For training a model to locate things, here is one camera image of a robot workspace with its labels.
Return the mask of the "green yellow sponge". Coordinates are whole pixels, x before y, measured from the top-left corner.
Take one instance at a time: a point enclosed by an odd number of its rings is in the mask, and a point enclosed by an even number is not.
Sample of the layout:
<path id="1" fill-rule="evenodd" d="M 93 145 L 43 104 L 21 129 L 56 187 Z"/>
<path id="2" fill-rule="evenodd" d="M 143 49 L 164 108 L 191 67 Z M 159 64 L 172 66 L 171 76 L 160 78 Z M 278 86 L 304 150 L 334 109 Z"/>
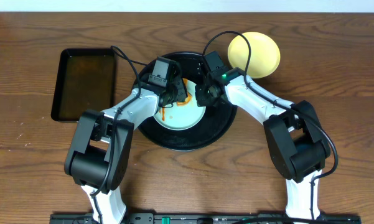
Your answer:
<path id="1" fill-rule="evenodd" d="M 177 106 L 185 106 L 190 103 L 192 95 L 187 91 L 188 79 L 182 78 L 182 84 L 178 84 Z"/>

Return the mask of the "light green plate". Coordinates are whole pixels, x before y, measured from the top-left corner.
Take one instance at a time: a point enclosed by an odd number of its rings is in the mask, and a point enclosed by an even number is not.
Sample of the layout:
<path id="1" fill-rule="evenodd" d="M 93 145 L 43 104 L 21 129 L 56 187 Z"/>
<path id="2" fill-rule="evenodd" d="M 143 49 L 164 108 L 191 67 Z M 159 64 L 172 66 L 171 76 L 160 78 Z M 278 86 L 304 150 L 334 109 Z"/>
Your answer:
<path id="1" fill-rule="evenodd" d="M 161 108 L 153 118 L 163 127 L 181 131 L 195 126 L 204 116 L 206 107 L 198 106 L 195 97 L 196 84 L 186 78 L 183 82 L 187 89 L 187 98 L 183 102 Z"/>

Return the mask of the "yellow plate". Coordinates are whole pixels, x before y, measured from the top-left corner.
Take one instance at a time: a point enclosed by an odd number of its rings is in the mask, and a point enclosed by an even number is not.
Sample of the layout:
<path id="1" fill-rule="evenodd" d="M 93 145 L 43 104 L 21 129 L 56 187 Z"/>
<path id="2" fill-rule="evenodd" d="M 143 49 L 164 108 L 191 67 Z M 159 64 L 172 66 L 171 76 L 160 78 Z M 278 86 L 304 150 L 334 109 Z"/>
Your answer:
<path id="1" fill-rule="evenodd" d="M 245 32 L 251 47 L 251 58 L 247 74 L 251 78 L 264 78 L 271 75 L 279 66 L 281 54 L 276 42 L 259 32 Z M 248 59 L 248 45 L 243 37 L 236 36 L 228 46 L 228 61 L 235 68 L 244 69 Z"/>

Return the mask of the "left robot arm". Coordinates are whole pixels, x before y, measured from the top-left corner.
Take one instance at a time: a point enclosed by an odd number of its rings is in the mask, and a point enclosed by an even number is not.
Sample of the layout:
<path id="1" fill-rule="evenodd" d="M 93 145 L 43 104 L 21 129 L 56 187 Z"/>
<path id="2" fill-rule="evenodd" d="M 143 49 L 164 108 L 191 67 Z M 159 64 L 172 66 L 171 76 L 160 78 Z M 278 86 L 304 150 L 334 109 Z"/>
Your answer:
<path id="1" fill-rule="evenodd" d="M 64 171 L 88 195 L 93 223 L 121 223 L 126 206 L 119 185 L 128 165 L 134 130 L 160 107 L 184 101 L 187 89 L 181 75 L 162 78 L 151 73 L 138 80 L 131 94 L 103 111 L 80 116 Z"/>

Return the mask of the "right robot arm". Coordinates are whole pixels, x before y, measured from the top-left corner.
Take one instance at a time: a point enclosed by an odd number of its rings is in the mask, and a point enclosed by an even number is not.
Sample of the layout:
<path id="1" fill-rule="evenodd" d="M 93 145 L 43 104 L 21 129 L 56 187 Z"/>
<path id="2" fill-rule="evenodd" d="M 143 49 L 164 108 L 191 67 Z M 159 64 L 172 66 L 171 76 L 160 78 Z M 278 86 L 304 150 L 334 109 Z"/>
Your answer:
<path id="1" fill-rule="evenodd" d="M 271 160 L 286 179 L 287 216 L 310 220 L 320 217 L 318 183 L 330 146 L 310 103 L 295 104 L 279 98 L 240 68 L 207 73 L 204 82 L 195 86 L 195 97 L 199 106 L 226 101 L 261 123 Z"/>

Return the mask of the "black rectangular water tray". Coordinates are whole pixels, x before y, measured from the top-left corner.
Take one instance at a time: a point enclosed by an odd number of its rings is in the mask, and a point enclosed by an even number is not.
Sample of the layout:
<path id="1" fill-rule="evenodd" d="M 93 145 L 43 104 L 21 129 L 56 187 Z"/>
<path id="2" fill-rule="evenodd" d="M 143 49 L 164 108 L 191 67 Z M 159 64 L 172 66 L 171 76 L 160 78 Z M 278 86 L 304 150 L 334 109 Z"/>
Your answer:
<path id="1" fill-rule="evenodd" d="M 54 121 L 78 121 L 87 109 L 114 105 L 116 57 L 109 48 L 65 49 L 60 54 L 51 109 Z"/>

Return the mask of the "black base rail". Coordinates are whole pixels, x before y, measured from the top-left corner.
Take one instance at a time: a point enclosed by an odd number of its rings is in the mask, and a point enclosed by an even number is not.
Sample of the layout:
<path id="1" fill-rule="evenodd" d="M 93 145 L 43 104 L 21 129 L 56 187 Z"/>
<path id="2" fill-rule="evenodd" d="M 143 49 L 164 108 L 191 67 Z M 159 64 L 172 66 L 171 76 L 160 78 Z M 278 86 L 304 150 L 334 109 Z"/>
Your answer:
<path id="1" fill-rule="evenodd" d="M 280 213 L 243 215 L 158 215 L 153 213 L 130 213 L 121 224 L 232 224 L 248 220 L 249 223 L 292 223 L 292 219 Z M 96 223 L 92 214 L 52 214 L 50 224 Z"/>

